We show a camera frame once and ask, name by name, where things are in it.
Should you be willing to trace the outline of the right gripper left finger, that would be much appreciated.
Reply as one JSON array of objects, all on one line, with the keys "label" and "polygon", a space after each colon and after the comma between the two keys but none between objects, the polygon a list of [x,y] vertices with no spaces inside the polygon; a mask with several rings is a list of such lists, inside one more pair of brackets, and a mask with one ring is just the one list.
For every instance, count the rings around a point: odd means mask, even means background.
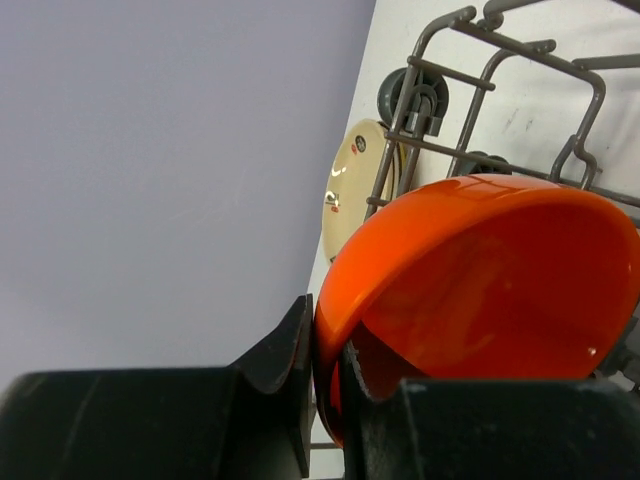
[{"label": "right gripper left finger", "polygon": [[5,479],[303,479],[313,301],[226,366],[33,372],[1,398]]}]

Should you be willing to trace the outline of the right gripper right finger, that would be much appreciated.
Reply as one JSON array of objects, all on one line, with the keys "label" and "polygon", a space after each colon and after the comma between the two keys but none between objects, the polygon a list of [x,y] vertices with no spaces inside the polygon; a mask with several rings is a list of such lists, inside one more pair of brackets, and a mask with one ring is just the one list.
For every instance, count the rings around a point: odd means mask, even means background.
[{"label": "right gripper right finger", "polygon": [[339,363],[349,479],[639,476],[639,400],[609,381],[403,378],[379,399],[365,354]]}]

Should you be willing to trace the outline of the orange bowl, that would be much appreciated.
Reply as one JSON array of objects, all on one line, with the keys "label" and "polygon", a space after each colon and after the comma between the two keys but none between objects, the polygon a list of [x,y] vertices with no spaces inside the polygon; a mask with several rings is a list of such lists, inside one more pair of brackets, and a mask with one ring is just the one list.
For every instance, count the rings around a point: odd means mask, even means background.
[{"label": "orange bowl", "polygon": [[406,193],[367,220],[316,302],[322,422],[344,440],[338,361],[365,328],[435,378],[582,379],[639,300],[639,235],[593,192],[478,174]]}]

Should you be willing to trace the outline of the small cream plate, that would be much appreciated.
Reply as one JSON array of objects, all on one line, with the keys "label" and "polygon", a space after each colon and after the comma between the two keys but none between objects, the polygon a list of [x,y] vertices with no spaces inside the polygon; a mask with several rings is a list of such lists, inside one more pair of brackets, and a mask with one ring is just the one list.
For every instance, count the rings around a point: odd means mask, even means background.
[{"label": "small cream plate", "polygon": [[332,262],[362,225],[384,151],[386,128],[363,119],[347,132],[329,171],[322,208],[322,245]]}]

